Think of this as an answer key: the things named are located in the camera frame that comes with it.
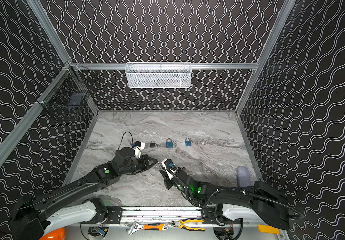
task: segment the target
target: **padlock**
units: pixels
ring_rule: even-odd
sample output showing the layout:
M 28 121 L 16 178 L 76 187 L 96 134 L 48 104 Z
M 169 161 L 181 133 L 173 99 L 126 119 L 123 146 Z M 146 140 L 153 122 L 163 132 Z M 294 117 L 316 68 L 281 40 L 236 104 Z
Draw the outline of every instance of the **padlock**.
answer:
M 191 138 L 186 138 L 186 147 L 191 147 Z
M 171 138 L 167 138 L 167 140 L 166 140 L 166 147 L 174 147 L 173 141 L 171 141 Z

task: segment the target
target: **marble surface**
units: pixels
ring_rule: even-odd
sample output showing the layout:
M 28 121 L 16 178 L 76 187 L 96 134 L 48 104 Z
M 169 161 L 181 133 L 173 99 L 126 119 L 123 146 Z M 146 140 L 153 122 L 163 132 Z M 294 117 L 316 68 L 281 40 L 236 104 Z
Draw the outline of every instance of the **marble surface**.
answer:
M 86 175 L 94 166 L 112 160 L 122 134 L 132 133 L 134 141 L 146 143 L 142 154 L 162 161 L 170 158 L 195 180 L 223 186 L 237 186 L 237 167 L 246 166 L 256 180 L 234 112 L 101 112 L 72 181 Z M 191 137 L 192 146 L 185 146 Z M 166 148 L 171 138 L 173 148 Z M 150 148 L 150 141 L 157 144 Z M 129 146 L 126 134 L 121 147 Z M 83 199 L 100 197 L 107 205 L 190 206 L 180 192 L 167 190 L 159 167 L 133 176 L 122 176 L 118 183 Z

